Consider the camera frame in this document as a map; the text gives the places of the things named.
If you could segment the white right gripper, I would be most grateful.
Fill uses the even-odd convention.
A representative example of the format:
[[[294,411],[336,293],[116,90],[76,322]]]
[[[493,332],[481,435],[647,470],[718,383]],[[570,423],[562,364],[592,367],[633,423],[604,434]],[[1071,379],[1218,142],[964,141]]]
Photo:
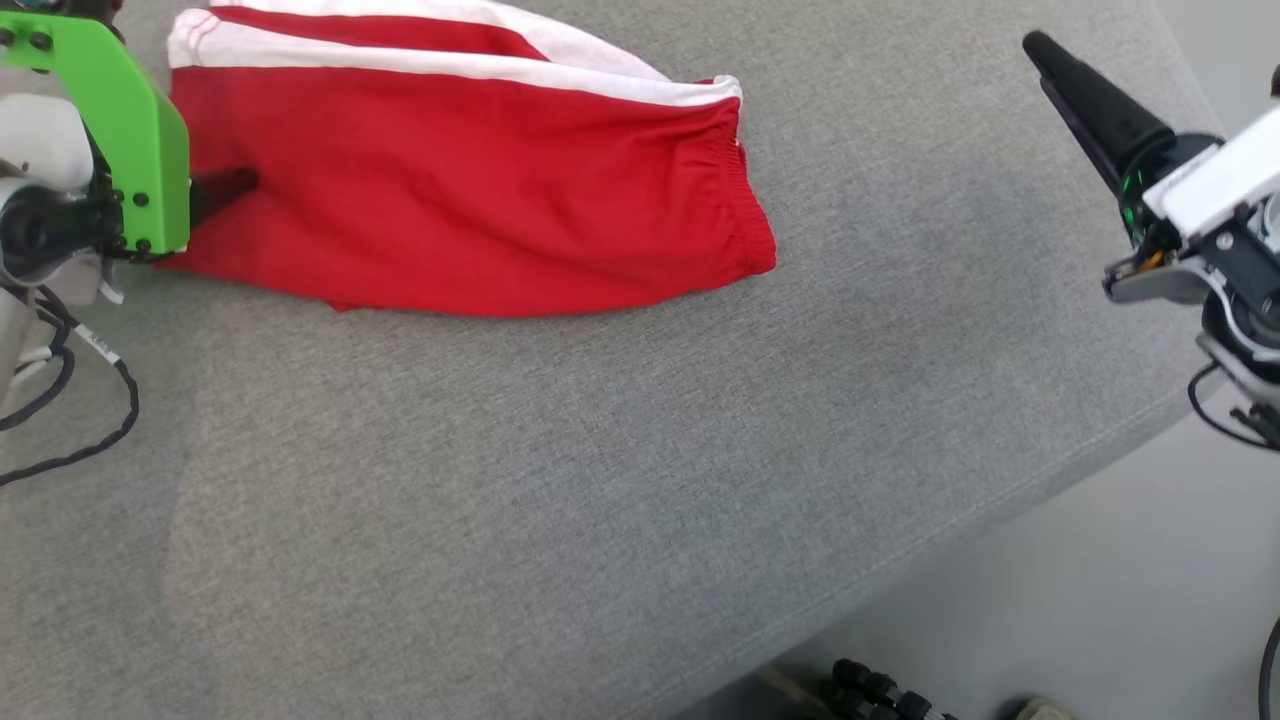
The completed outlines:
[[[1280,236],[1262,219],[1262,208],[1280,196],[1280,105],[1226,142],[1175,138],[1046,32],[1027,33],[1021,49],[1042,92],[1120,199],[1134,252],[1107,268],[1108,300],[1280,304]]]

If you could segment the red shorts white side stripes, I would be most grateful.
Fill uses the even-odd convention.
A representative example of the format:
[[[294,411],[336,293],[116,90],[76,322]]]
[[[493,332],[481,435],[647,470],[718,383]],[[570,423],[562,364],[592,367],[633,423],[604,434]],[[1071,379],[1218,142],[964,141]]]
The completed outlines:
[[[170,269],[470,316],[660,304],[776,265],[732,76],[495,0],[210,0],[166,40],[195,172],[257,183]]]

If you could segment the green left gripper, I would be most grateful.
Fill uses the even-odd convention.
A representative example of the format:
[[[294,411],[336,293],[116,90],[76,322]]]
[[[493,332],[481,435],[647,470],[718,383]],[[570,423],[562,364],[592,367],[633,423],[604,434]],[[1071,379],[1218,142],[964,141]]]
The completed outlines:
[[[113,10],[0,10],[0,67],[56,78],[120,195],[129,252],[179,252],[198,227],[253,191],[232,168],[189,178],[189,135],[178,110],[127,47]]]

